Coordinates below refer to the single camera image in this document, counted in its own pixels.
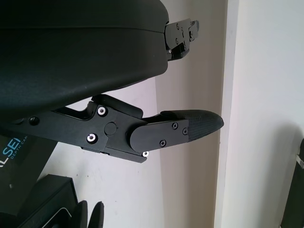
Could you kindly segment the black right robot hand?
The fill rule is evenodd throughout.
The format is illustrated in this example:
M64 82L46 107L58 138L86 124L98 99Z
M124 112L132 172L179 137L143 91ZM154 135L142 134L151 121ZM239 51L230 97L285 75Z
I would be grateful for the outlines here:
M97 202L95 205L90 220L88 221L88 205L87 201L79 202L72 213L69 221L69 228L103 228L105 207L103 202Z

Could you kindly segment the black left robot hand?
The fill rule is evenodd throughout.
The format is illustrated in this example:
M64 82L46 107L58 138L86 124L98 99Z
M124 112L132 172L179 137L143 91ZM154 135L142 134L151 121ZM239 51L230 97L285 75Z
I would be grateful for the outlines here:
M107 95L185 57L199 22L169 22L159 0L3 0L0 133L24 134L144 162L224 122L205 110L140 108Z

